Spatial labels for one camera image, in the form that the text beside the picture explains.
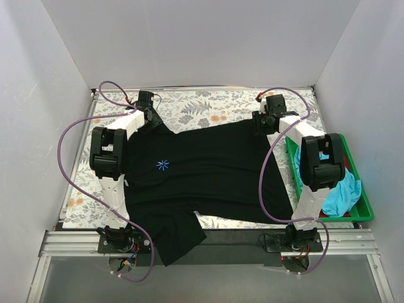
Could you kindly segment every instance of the blue cloth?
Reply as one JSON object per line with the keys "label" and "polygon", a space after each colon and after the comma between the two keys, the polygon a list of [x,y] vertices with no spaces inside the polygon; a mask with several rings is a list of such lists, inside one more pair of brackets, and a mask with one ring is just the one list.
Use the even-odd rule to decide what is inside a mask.
{"label": "blue cloth", "polygon": [[[320,160],[328,159],[329,155],[320,155]],[[294,157],[297,175],[299,176],[300,188],[303,186],[300,178],[300,147],[296,149]],[[347,211],[350,211],[353,205],[358,202],[362,194],[362,182],[355,180],[353,174],[345,168],[345,178],[338,182],[330,194],[327,196],[323,205],[323,213],[329,217],[342,217]]]}

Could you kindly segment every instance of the green basket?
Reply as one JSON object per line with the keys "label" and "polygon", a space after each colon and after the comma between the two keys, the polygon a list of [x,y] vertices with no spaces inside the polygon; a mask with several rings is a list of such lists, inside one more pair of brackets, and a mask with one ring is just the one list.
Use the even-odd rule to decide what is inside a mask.
{"label": "green basket", "polygon": [[[352,159],[351,153],[349,152],[347,142],[345,141],[345,137],[343,135],[340,135],[340,136],[342,139],[343,153],[344,153],[345,157],[347,158],[347,161],[349,164],[349,171],[355,176],[355,180],[360,180],[358,171],[354,164],[354,160]],[[300,188],[299,177],[297,176],[297,169],[296,169],[295,162],[294,162],[294,157],[295,157],[296,149],[298,146],[296,143],[294,143],[288,137],[286,137],[286,146],[287,146],[287,151],[288,151],[289,163],[292,168],[292,173],[293,173],[293,177],[294,177],[296,195],[297,195],[297,199],[299,199],[300,195],[302,193],[302,189]],[[363,185],[362,185],[362,194],[359,198],[359,201],[352,207],[349,214],[351,215],[351,217],[320,218],[320,219],[324,222],[357,222],[357,221],[373,220],[373,217],[374,217],[373,211],[372,211],[371,205],[369,204],[369,200],[367,199]]]}

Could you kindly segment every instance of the purple hose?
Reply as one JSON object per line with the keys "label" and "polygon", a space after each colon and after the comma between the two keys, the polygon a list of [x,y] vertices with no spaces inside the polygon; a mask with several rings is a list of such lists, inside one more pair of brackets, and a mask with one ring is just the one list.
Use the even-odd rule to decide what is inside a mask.
{"label": "purple hose", "polygon": [[259,173],[259,182],[258,182],[258,198],[259,198],[259,204],[261,205],[261,208],[262,208],[264,214],[265,214],[268,218],[270,218],[271,220],[273,220],[273,221],[275,221],[275,222],[284,223],[284,224],[294,223],[294,222],[300,222],[300,221],[314,220],[314,221],[320,223],[320,224],[324,227],[324,229],[325,229],[325,231],[326,231],[327,241],[326,241],[326,247],[324,248],[323,254],[321,255],[321,257],[320,257],[320,259],[318,260],[318,262],[317,262],[312,268],[308,269],[307,271],[304,271],[303,273],[300,273],[301,275],[303,275],[303,274],[310,273],[310,272],[312,272],[313,270],[315,270],[315,269],[320,265],[320,263],[322,262],[322,260],[324,259],[324,257],[326,256],[326,253],[327,253],[327,250],[328,250],[328,246],[329,246],[329,244],[330,244],[330,234],[328,233],[327,226],[324,224],[323,221],[318,220],[318,218],[307,217],[307,218],[300,218],[300,219],[294,219],[294,220],[281,220],[281,219],[277,219],[277,218],[275,218],[274,216],[272,216],[270,213],[268,213],[268,210],[266,210],[265,205],[264,205],[264,201],[263,201],[263,178],[264,178],[264,172],[265,172],[266,164],[267,164],[267,162],[268,162],[268,159],[270,158],[270,155],[272,154],[272,151],[273,151],[275,145],[279,142],[279,140],[280,140],[283,136],[286,135],[286,133],[287,133],[288,131],[290,131],[295,125],[297,125],[298,123],[300,123],[301,120],[307,119],[307,118],[310,116],[310,112],[311,112],[311,111],[310,111],[310,107],[309,107],[309,104],[307,103],[307,101],[303,98],[303,96],[302,96],[301,94],[299,94],[299,93],[296,92],[295,90],[292,90],[292,89],[286,88],[286,87],[273,87],[273,88],[270,88],[270,89],[268,89],[268,90],[263,91],[262,94],[267,93],[267,92],[269,92],[269,91],[271,91],[271,90],[287,90],[287,91],[289,91],[289,92],[292,92],[292,93],[296,94],[300,99],[302,99],[302,101],[304,102],[304,105],[306,106],[306,109],[307,109],[307,115],[306,115],[306,116],[301,117],[300,120],[297,120],[297,121],[293,122],[287,129],[285,129],[284,131],[282,131],[282,132],[279,134],[278,137],[276,137],[275,141],[273,142],[273,144],[272,144],[271,147],[270,147],[270,150],[268,151],[268,153],[267,153],[266,156],[265,156],[265,159],[264,159],[264,162],[263,162],[263,166],[262,166],[262,168],[261,168],[261,172]]}
{"label": "purple hose", "polygon": [[[104,81],[104,82],[102,82],[102,83],[100,84],[100,86],[99,86],[99,91],[100,91],[101,96],[103,96],[103,98],[106,99],[106,101],[109,101],[109,102],[111,102],[111,103],[113,103],[113,104],[115,104],[115,105],[118,105],[118,106],[125,106],[125,107],[128,107],[128,106],[129,106],[129,107],[133,108],[134,110],[136,110],[136,107],[133,106],[133,105],[119,104],[119,103],[114,102],[114,101],[110,100],[109,98],[107,98],[107,97],[102,93],[102,90],[101,90],[101,87],[102,87],[102,85],[103,85],[104,83],[111,83],[111,84],[117,86],[117,87],[123,92],[123,94],[125,95],[126,100],[129,100],[129,99],[128,99],[128,95],[126,94],[126,92],[125,92],[118,84],[116,84],[116,83],[114,83],[114,82],[112,82],[112,81]],[[109,205],[108,205],[107,203],[105,203],[105,202],[102,201],[101,199],[98,199],[97,197],[93,196],[92,194],[90,194],[90,193],[88,193],[88,192],[82,190],[82,188],[78,187],[78,186],[69,178],[69,176],[66,174],[66,172],[64,171],[63,165],[62,165],[62,160],[61,160],[61,147],[62,147],[62,142],[63,142],[63,139],[64,139],[66,133],[67,133],[73,126],[75,126],[75,125],[77,125],[77,124],[79,124],[79,123],[81,123],[81,122],[84,122],[84,121],[87,121],[87,120],[92,120],[92,119],[102,119],[102,118],[111,118],[111,117],[127,116],[127,115],[129,115],[129,114],[132,114],[133,112],[134,112],[134,111],[131,111],[131,112],[129,112],[129,113],[123,113],[123,114],[115,114],[115,115],[93,116],[93,117],[87,117],[87,118],[82,118],[82,119],[80,119],[80,120],[77,120],[77,121],[73,122],[72,124],[70,124],[70,125],[63,131],[63,133],[62,133],[62,135],[61,135],[61,137],[60,137],[60,139],[59,139],[59,142],[58,142],[58,144],[57,144],[57,163],[59,164],[59,168],[60,168],[60,170],[61,170],[61,172],[62,172],[63,177],[64,177],[64,178],[67,180],[67,182],[68,182],[70,185],[72,185],[75,189],[77,189],[78,191],[81,191],[83,194],[85,194],[86,196],[90,197],[91,199],[94,199],[95,201],[101,203],[102,205],[104,205],[104,206],[105,206],[106,208],[108,208],[108,209],[109,209]],[[148,275],[149,275],[150,272],[152,271],[153,264],[154,264],[154,245],[153,245],[152,237],[150,237],[150,235],[148,234],[148,232],[147,232],[145,229],[143,229],[142,227],[140,227],[140,226],[137,225],[136,223],[133,223],[132,221],[126,219],[125,217],[123,217],[122,215],[120,215],[117,211],[115,211],[115,210],[113,210],[113,209],[110,209],[110,210],[111,210],[111,212],[112,212],[113,214],[115,214],[117,217],[121,218],[122,220],[124,220],[124,221],[127,222],[128,224],[132,225],[134,228],[136,228],[136,229],[142,231],[142,233],[144,233],[144,234],[146,235],[147,239],[150,241],[151,262],[150,262],[149,269],[148,269],[148,271],[146,272],[146,274],[144,275],[143,278],[135,279],[135,278],[132,278],[132,277],[130,277],[130,276],[120,275],[119,273],[117,273],[116,271],[114,271],[114,273],[115,273],[116,275],[120,275],[120,277],[122,277],[122,278],[131,280],[131,281],[133,281],[133,282],[142,282],[144,279],[146,279],[146,278],[148,277]]]}

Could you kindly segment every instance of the purple cable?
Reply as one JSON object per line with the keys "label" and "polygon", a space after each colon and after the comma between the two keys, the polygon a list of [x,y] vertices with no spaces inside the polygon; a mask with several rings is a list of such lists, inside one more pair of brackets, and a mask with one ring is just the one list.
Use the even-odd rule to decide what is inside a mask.
{"label": "purple cable", "polygon": [[[82,188],[78,187],[78,186],[69,178],[69,176],[67,175],[67,173],[64,171],[64,168],[63,168],[63,165],[62,165],[62,160],[61,160],[61,148],[62,148],[63,139],[64,139],[66,133],[67,133],[73,126],[75,126],[75,125],[77,125],[77,124],[79,124],[79,123],[81,123],[81,122],[84,122],[84,121],[87,121],[87,120],[92,120],[92,119],[102,119],[102,118],[112,118],[112,117],[127,116],[127,115],[132,114],[133,112],[136,111],[136,107],[133,106],[133,105],[120,104],[120,103],[114,102],[114,101],[110,100],[109,98],[107,98],[107,97],[102,93],[102,90],[101,90],[102,85],[103,85],[104,83],[111,83],[111,84],[117,86],[117,87],[123,92],[123,94],[125,94],[125,98],[126,98],[127,100],[129,100],[129,99],[128,99],[128,95],[126,94],[126,92],[125,92],[125,91],[123,90],[123,88],[121,88],[118,84],[116,84],[116,83],[114,83],[114,82],[112,82],[112,81],[104,81],[104,82],[102,82],[102,83],[100,84],[100,86],[99,86],[99,91],[100,91],[101,96],[103,96],[103,98],[106,99],[106,101],[109,101],[109,102],[111,102],[112,104],[115,104],[115,105],[118,105],[118,106],[131,107],[131,108],[134,109],[134,111],[131,111],[131,112],[128,112],[128,113],[123,113],[123,114],[86,117],[86,118],[82,118],[82,119],[77,120],[77,121],[73,122],[72,124],[70,124],[70,125],[63,131],[63,133],[62,133],[62,135],[61,135],[61,137],[60,137],[60,139],[59,139],[59,142],[58,142],[58,144],[57,144],[57,163],[59,164],[59,169],[61,170],[63,177],[67,180],[67,182],[68,182],[70,185],[72,185],[72,186],[73,186],[75,189],[77,189],[78,191],[81,191],[81,192],[82,192],[83,194],[85,194],[86,196],[90,197],[91,199],[94,199],[95,201],[97,201],[97,202],[101,203],[102,205],[104,205],[106,208],[110,209],[110,207],[109,207],[109,205],[108,205],[107,203],[105,203],[105,202],[102,201],[101,199],[98,199],[97,197],[93,196],[92,194],[90,194],[90,193],[88,193],[88,192],[82,190]],[[141,226],[139,226],[138,224],[133,223],[132,221],[128,220],[128,219],[125,218],[124,216],[120,215],[117,211],[115,211],[115,210],[113,210],[113,209],[110,209],[110,210],[111,210],[111,212],[112,212],[113,214],[115,214],[117,217],[121,218],[122,220],[124,220],[124,221],[127,222],[128,224],[132,225],[134,228],[136,228],[136,229],[142,231],[142,233],[144,233],[144,234],[146,235],[147,239],[150,241],[151,261],[150,261],[149,269],[148,269],[148,271],[146,272],[146,274],[144,275],[143,278],[135,279],[135,278],[132,278],[132,277],[130,277],[130,276],[122,275],[122,274],[119,274],[119,273],[117,273],[116,271],[114,271],[114,273],[115,273],[116,275],[118,275],[118,276],[120,275],[120,277],[122,277],[122,278],[128,279],[128,280],[133,281],[133,282],[142,282],[144,279],[146,279],[146,278],[148,277],[148,275],[149,275],[150,272],[152,271],[153,264],[154,264],[154,245],[153,245],[152,237],[150,237],[149,233],[148,233],[145,229],[143,229]]]}
{"label": "purple cable", "polygon": [[286,88],[286,87],[273,87],[270,89],[267,89],[265,91],[262,92],[261,95],[263,95],[264,93],[267,93],[271,90],[287,90],[289,92],[292,92],[294,94],[296,94],[300,99],[302,99],[302,101],[304,102],[304,105],[306,106],[307,109],[307,115],[304,117],[301,117],[300,120],[297,120],[295,122],[293,122],[289,127],[287,127],[284,131],[282,131],[279,136],[275,139],[275,141],[273,142],[273,144],[270,147],[270,150],[268,151],[268,153],[265,156],[264,162],[263,162],[263,166],[261,168],[261,172],[259,173],[259,182],[258,182],[258,198],[259,198],[259,204],[261,205],[261,208],[264,212],[264,214],[270,218],[271,220],[278,222],[278,223],[294,223],[294,222],[301,222],[301,221],[308,221],[308,220],[314,220],[318,223],[320,223],[325,231],[326,231],[326,236],[327,236],[327,241],[326,241],[326,247],[324,248],[323,254],[321,255],[320,259],[318,260],[318,262],[310,269],[308,269],[307,271],[304,271],[302,273],[300,273],[301,275],[306,274],[306,273],[310,273],[313,270],[315,270],[320,263],[323,261],[324,257],[326,256],[327,250],[328,250],[328,246],[330,244],[330,234],[328,232],[327,226],[324,224],[323,221],[319,220],[318,218],[312,218],[312,217],[307,217],[307,218],[300,218],[300,219],[293,219],[293,220],[281,220],[281,219],[277,219],[274,216],[272,216],[270,213],[268,213],[268,210],[266,210],[265,205],[264,205],[264,201],[263,201],[263,178],[264,178],[264,172],[265,172],[265,167],[266,164],[268,162],[268,159],[270,158],[270,155],[272,154],[272,151],[275,147],[275,145],[279,142],[279,140],[286,135],[286,133],[288,131],[290,131],[295,125],[297,125],[298,123],[301,122],[301,120],[307,119],[310,116],[310,107],[309,104],[307,103],[307,101],[303,98],[303,96],[301,94],[299,94],[298,92],[296,92],[295,90],[292,90],[290,88]]}

